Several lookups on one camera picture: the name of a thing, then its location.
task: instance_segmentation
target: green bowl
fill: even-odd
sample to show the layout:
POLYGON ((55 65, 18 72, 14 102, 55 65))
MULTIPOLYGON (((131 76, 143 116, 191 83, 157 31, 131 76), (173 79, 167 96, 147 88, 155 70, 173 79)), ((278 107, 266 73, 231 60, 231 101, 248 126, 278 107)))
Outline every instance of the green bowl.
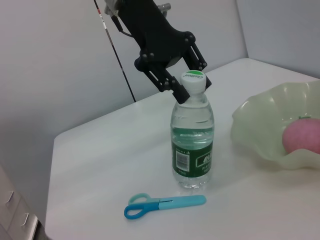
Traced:
POLYGON ((293 121, 320 119, 320 80, 284 83, 249 97, 233 113, 231 139, 285 169, 320 169, 320 154, 299 149, 287 154, 282 134, 293 121))

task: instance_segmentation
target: bottle label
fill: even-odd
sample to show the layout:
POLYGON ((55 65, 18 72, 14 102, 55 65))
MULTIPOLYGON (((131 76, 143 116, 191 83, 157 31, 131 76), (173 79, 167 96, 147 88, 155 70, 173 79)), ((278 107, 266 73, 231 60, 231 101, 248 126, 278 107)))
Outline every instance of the bottle label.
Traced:
POLYGON ((202 149, 184 149, 172 144, 172 167, 181 176, 197 178, 205 175, 211 168, 212 146, 202 149))

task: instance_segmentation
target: scissor blade cover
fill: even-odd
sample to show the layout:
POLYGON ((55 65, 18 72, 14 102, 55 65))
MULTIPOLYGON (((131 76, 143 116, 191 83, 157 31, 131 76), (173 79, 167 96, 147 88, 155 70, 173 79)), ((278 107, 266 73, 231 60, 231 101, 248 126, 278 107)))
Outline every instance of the scissor blade cover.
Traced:
POLYGON ((176 197, 161 198, 159 203, 159 210, 176 209, 176 208, 202 205, 202 204, 205 204, 206 201, 207 200, 204 195, 176 196, 176 197))

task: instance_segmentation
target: drawer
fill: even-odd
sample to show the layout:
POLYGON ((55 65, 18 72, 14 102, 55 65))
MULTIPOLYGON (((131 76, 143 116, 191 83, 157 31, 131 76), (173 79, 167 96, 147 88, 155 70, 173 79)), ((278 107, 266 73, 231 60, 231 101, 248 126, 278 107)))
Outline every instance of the drawer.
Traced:
POLYGON ((21 198, 16 208, 8 233, 12 240, 30 240, 33 238, 38 219, 21 198))
POLYGON ((1 240, 11 240, 11 237, 5 231, 5 229, 0 225, 0 239, 1 240))
POLYGON ((8 230, 21 196, 0 167, 0 225, 8 230))

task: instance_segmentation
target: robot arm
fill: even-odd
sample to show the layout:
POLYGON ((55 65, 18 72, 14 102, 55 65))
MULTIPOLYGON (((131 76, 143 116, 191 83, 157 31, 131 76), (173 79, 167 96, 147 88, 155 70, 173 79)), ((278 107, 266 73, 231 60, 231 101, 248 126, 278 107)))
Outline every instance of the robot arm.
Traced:
MULTIPOLYGON (((166 20, 163 12, 170 5, 157 6, 153 0, 105 0, 105 12, 109 14, 123 33, 118 20, 129 30, 140 46, 140 56, 134 61, 138 71, 143 72, 160 92, 173 90, 178 103, 183 104, 190 96, 185 88, 171 76, 166 68, 184 59, 190 70, 203 70, 207 63, 189 31, 178 31, 166 20)), ((211 85, 207 78, 206 88, 211 85)))

